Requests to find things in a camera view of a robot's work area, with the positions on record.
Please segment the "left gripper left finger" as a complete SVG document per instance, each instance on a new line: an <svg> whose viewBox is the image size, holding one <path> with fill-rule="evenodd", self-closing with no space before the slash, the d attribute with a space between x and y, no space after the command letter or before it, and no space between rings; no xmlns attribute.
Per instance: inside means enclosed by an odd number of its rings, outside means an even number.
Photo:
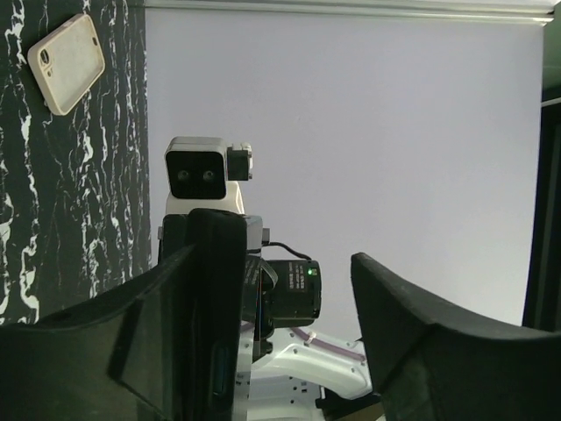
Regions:
<svg viewBox="0 0 561 421"><path fill-rule="evenodd" d="M33 325L4 325L2 419L186 419L192 256L185 247Z"/></svg>

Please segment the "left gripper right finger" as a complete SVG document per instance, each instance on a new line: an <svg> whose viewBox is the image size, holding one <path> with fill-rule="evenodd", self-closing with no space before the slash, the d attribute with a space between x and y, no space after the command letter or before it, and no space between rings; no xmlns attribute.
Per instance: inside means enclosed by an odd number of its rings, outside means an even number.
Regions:
<svg viewBox="0 0 561 421"><path fill-rule="evenodd" d="M351 280L387 420L558 420L560 335L443 299L366 253Z"/></svg>

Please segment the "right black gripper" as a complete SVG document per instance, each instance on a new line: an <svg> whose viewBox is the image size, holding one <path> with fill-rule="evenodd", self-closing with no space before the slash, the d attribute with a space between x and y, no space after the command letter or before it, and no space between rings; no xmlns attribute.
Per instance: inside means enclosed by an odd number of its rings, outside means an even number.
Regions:
<svg viewBox="0 0 561 421"><path fill-rule="evenodd" d="M265 240L263 246L280 246L294 260L250 258L245 267L246 278L257 288L255 314L245 312L254 325L254 339L262 341L278 328L309 326L319 318L322 305L320 265L306 254L291 247Z"/></svg>

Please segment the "pink phone case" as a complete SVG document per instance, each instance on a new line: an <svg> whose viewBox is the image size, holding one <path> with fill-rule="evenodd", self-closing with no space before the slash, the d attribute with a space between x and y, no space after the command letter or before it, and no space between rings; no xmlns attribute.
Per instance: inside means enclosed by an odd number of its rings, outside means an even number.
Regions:
<svg viewBox="0 0 561 421"><path fill-rule="evenodd" d="M27 62L55 116L66 116L105 70L101 41L93 19L77 14L27 52Z"/></svg>

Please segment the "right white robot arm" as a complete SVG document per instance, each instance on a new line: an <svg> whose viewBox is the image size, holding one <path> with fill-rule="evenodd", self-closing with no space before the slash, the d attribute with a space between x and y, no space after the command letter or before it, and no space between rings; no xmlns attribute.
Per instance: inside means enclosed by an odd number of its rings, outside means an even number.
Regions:
<svg viewBox="0 0 561 421"><path fill-rule="evenodd" d="M335 420L376 403L364 344L313 331L322 278L294 253L267 260L258 217L168 215L159 257L187 248L186 420Z"/></svg>

